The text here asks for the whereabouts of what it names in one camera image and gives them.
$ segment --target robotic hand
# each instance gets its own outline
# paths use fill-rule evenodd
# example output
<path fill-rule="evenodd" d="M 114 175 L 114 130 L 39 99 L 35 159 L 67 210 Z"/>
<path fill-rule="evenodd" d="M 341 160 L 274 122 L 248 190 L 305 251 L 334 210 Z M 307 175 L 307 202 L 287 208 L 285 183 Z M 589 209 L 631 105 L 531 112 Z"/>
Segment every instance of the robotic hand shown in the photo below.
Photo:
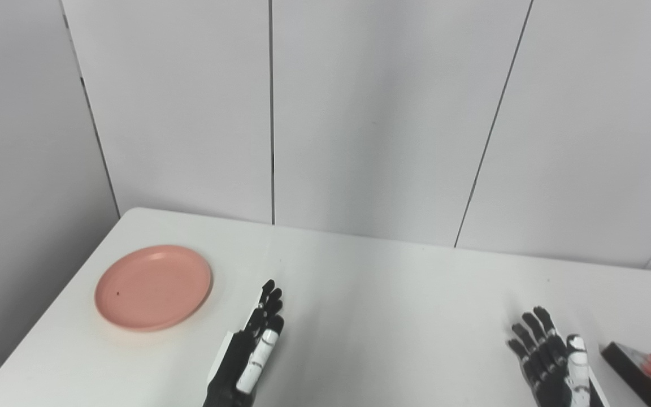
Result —
<path fill-rule="evenodd" d="M 202 407 L 253 405 L 253 386 L 283 329 L 283 318 L 278 315 L 283 307 L 280 300 L 283 292 L 275 285 L 273 280 L 269 280 L 263 286 L 261 299 L 248 324 L 230 340 L 217 373 L 207 385 L 207 397 Z"/>
<path fill-rule="evenodd" d="M 540 306 L 534 307 L 534 314 L 525 312 L 522 319 L 534 337 L 521 324 L 514 324 L 511 329 L 519 340 L 508 343 L 519 356 L 539 407 L 589 407 L 592 389 L 584 340 L 569 335 L 565 344 Z"/>

